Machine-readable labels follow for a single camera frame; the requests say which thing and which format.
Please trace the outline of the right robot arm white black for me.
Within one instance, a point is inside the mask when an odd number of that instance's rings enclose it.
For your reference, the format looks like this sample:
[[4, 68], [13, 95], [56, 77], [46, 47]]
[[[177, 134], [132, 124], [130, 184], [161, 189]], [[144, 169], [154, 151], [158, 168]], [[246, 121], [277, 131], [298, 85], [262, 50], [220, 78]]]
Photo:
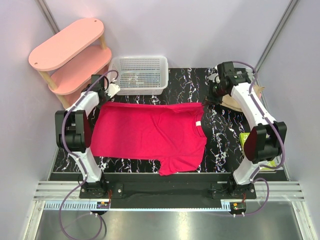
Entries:
[[244, 159], [233, 171], [223, 188], [232, 198], [241, 198], [250, 191], [255, 177], [268, 162], [281, 156], [280, 168], [285, 160], [284, 141], [287, 125], [277, 121], [266, 110], [254, 91], [255, 80], [247, 73], [239, 73], [233, 61], [226, 61], [215, 67], [216, 76], [209, 84], [205, 105], [222, 104], [223, 97], [229, 95], [240, 106], [250, 127], [250, 133], [244, 143]]

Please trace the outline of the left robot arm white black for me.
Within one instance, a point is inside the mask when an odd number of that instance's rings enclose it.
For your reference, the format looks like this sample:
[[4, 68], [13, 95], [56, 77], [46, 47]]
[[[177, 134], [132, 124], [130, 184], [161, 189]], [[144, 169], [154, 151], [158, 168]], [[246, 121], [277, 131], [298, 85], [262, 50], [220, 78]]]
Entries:
[[75, 103], [54, 116], [56, 144], [67, 151], [80, 169], [82, 181], [78, 184], [86, 198], [103, 198], [108, 193], [107, 181], [91, 151], [92, 127], [88, 116], [120, 91], [115, 84], [118, 76], [116, 70], [93, 74], [91, 83], [80, 92]]

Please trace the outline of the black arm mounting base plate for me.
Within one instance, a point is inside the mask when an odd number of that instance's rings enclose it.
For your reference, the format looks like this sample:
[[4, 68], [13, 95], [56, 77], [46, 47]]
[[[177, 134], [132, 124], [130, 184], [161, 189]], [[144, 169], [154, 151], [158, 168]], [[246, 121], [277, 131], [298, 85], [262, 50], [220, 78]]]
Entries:
[[252, 199], [256, 194], [253, 184], [237, 185], [232, 173], [178, 173], [160, 176], [153, 173], [103, 173], [101, 179], [87, 183], [78, 182], [83, 194], [102, 198], [110, 191], [114, 199], [123, 196], [143, 195], [199, 195], [222, 199], [240, 199], [248, 194]]

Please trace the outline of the red t shirt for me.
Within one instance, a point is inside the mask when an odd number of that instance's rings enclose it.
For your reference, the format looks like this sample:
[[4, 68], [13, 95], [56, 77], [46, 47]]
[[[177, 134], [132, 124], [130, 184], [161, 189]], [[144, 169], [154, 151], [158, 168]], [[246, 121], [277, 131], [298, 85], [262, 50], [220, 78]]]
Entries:
[[195, 171], [207, 143], [203, 114], [200, 102], [107, 102], [100, 109], [90, 148], [97, 157], [158, 160], [161, 176]]

